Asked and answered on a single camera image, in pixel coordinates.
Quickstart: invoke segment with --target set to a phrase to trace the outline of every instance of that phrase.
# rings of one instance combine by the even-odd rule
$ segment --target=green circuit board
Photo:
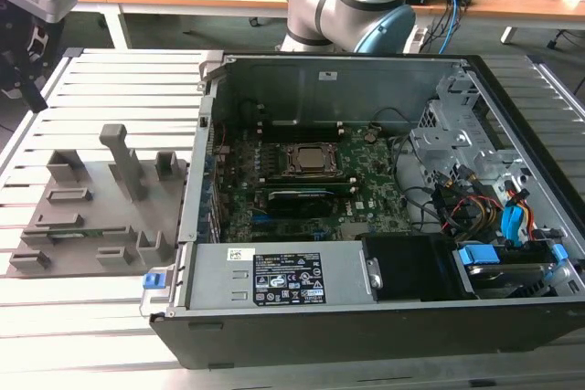
[[[368,143],[367,127],[345,127],[335,143],[337,166],[357,175],[359,186],[334,201],[332,214],[316,218],[273,218],[259,206],[259,153],[262,143],[245,132],[230,145],[220,193],[229,200],[222,242],[351,240],[363,233],[409,231],[410,221],[394,178],[388,174],[389,151],[384,139]],[[274,144],[286,153],[290,144]]]

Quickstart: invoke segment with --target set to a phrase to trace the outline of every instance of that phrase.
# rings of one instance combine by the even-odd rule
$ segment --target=metal worktable
[[[53,149],[76,148],[84,161],[110,160],[98,134],[105,122],[118,121],[139,158],[153,159],[161,149],[191,156],[201,97],[198,64],[205,52],[96,49],[69,55],[43,90],[49,109],[29,113],[0,155],[0,273],[49,179],[44,165]],[[569,97],[558,94],[560,84],[545,79],[546,68],[527,58],[486,62],[583,195],[583,119]],[[0,279],[3,388],[585,385],[585,332],[531,353],[189,371],[140,316],[141,296],[140,277]]]

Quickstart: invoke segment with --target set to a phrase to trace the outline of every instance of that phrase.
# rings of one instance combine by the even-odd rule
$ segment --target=warning label
[[[325,303],[319,253],[254,255],[254,303],[313,305]]]

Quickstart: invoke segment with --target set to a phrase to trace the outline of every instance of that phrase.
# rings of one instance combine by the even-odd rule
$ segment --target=floor
[[[260,27],[251,27],[247,18],[199,16],[190,18],[193,31],[183,34],[179,16],[128,15],[127,22],[134,48],[274,50],[282,42],[286,24],[284,19],[261,19]],[[504,29],[487,26],[467,26],[465,20],[454,35],[447,54],[532,54],[541,56],[555,74],[573,90],[585,75],[585,38],[569,36],[573,43],[561,38],[557,49],[546,48],[556,31],[520,29],[514,44],[501,45]],[[99,16],[74,13],[67,17],[61,40],[67,47],[112,47],[109,33],[100,27]],[[431,50],[438,50],[436,44]],[[585,100],[585,87],[579,98]],[[25,115],[27,108],[20,100],[0,96],[0,150],[10,139]]]

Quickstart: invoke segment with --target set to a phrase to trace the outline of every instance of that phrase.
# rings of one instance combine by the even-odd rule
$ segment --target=blue latch
[[[555,244],[554,246],[552,246],[552,252],[555,255],[555,258],[557,258],[558,262],[569,258],[569,254],[567,253],[565,246],[563,246],[562,244]]]
[[[518,231],[522,224],[524,211],[519,206],[507,206],[502,214],[502,235],[514,243],[514,247],[522,246]]]
[[[143,276],[145,290],[162,290],[165,287],[166,273],[146,273]]]
[[[491,244],[468,244],[459,250],[464,265],[499,264],[500,258]]]

